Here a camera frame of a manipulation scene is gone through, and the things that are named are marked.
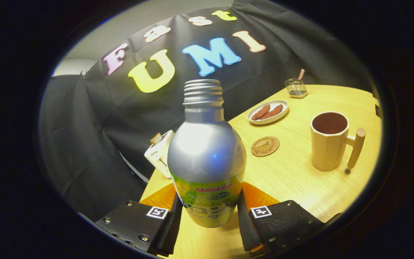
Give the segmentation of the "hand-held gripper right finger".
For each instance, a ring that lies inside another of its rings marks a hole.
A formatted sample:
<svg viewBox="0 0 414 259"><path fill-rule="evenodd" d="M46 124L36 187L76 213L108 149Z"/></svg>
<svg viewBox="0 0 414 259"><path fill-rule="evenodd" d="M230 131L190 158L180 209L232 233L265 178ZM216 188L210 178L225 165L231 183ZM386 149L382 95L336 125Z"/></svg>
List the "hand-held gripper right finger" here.
<svg viewBox="0 0 414 259"><path fill-rule="evenodd" d="M250 257L286 252L325 226L297 202L280 202L247 182L237 211L243 248Z"/></svg>

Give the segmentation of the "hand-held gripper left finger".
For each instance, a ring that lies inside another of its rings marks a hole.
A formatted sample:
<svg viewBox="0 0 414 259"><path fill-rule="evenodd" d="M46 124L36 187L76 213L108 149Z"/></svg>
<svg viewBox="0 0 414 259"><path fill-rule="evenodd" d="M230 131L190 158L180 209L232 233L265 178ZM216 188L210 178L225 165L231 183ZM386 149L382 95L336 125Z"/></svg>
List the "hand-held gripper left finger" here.
<svg viewBox="0 0 414 259"><path fill-rule="evenodd" d="M95 224L128 246L167 257L174 253L182 210L170 183L140 202L126 199Z"/></svg>

